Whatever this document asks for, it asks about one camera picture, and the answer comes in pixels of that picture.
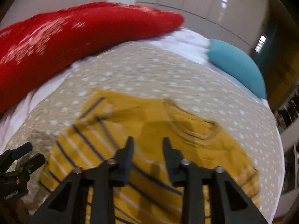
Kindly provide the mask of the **red pillow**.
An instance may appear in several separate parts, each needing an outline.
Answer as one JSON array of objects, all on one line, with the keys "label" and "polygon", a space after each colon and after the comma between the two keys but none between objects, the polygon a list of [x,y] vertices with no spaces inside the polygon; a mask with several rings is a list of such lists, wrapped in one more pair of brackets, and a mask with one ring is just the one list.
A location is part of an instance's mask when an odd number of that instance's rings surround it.
[{"label": "red pillow", "polygon": [[35,15],[1,30],[1,112],[71,63],[127,41],[175,31],[179,13],[97,2]]}]

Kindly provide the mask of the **white shelf unit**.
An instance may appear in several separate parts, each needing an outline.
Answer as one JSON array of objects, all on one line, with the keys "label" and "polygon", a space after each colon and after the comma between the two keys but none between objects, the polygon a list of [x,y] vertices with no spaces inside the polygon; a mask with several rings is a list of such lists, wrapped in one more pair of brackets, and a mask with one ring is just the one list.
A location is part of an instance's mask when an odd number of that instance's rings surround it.
[{"label": "white shelf unit", "polygon": [[284,179],[275,218],[290,211],[298,195],[298,85],[275,112],[283,147]]}]

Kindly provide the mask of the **white bed sheet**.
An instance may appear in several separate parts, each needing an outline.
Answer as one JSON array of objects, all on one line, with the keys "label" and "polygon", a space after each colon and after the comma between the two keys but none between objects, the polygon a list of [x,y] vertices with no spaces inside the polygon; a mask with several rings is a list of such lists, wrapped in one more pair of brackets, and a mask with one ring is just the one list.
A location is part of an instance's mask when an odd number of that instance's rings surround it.
[{"label": "white bed sheet", "polygon": [[[266,99],[255,96],[237,79],[228,75],[226,72],[212,65],[208,61],[207,52],[210,48],[210,41],[202,35],[187,28],[180,27],[177,31],[164,34],[163,36],[158,36],[156,38],[144,39],[143,42],[157,46],[163,50],[173,52],[195,63],[206,66],[210,70],[229,79],[244,92],[248,93],[256,102],[263,104],[267,108],[270,107]],[[24,123],[29,113],[42,100],[55,91],[71,74],[71,72],[74,72],[78,67],[92,61],[94,58],[94,56],[90,56],[67,66],[40,87],[30,91],[19,103],[14,105],[3,116],[1,116],[1,152],[4,152],[4,148],[8,141]]]}]

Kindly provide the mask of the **glossy beige wardrobe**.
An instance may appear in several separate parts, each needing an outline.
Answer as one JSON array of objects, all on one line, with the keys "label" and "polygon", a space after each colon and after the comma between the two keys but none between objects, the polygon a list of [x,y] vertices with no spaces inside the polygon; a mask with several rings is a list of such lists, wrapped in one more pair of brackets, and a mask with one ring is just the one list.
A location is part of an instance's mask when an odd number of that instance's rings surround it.
[{"label": "glossy beige wardrobe", "polygon": [[269,0],[136,0],[183,15],[183,27],[250,54],[266,22]]}]

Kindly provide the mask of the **teal pillow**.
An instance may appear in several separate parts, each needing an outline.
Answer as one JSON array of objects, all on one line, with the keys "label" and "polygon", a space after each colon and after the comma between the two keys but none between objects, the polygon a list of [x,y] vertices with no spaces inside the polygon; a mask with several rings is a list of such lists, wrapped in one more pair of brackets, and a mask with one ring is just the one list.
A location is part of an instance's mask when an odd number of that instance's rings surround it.
[{"label": "teal pillow", "polygon": [[263,76],[249,55],[239,48],[218,39],[211,39],[207,53],[212,64],[237,79],[255,96],[266,99]]}]

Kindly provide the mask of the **yellow striped small garment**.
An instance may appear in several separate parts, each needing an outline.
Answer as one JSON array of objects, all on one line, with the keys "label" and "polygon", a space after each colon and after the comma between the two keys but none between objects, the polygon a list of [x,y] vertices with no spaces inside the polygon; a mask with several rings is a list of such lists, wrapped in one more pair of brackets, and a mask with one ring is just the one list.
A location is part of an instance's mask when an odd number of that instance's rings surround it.
[{"label": "yellow striped small garment", "polygon": [[199,118],[170,99],[142,99],[93,90],[62,132],[40,178],[52,192],[76,167],[94,168],[134,139],[128,184],[115,190],[116,223],[179,223],[183,190],[171,186],[162,143],[203,168],[222,166],[259,205],[259,172],[241,146],[215,121]]}]

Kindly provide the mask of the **brown wooden door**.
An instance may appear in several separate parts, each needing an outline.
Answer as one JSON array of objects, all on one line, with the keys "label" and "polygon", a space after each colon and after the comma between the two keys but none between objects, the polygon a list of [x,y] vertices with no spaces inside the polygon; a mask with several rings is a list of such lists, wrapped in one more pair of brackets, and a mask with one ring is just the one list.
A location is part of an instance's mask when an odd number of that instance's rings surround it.
[{"label": "brown wooden door", "polygon": [[278,109],[289,97],[298,83],[298,52],[278,58],[278,63],[265,77],[268,103],[272,110]]}]

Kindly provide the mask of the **beige dotted bed cover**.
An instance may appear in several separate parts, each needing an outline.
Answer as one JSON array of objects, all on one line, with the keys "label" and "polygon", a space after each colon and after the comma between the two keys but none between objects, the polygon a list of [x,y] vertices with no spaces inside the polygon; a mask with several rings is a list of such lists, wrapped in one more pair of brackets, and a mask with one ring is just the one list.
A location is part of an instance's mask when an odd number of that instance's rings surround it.
[{"label": "beige dotted bed cover", "polygon": [[[217,122],[246,152],[259,172],[259,205],[267,221],[276,211],[282,173],[280,142],[269,108],[223,75],[147,43],[126,43],[78,67],[33,109],[8,148],[29,141],[47,159],[58,136],[76,120],[93,90],[142,99],[170,99],[182,110]],[[46,165],[37,170],[23,197],[30,214],[50,192],[40,184]]]}]

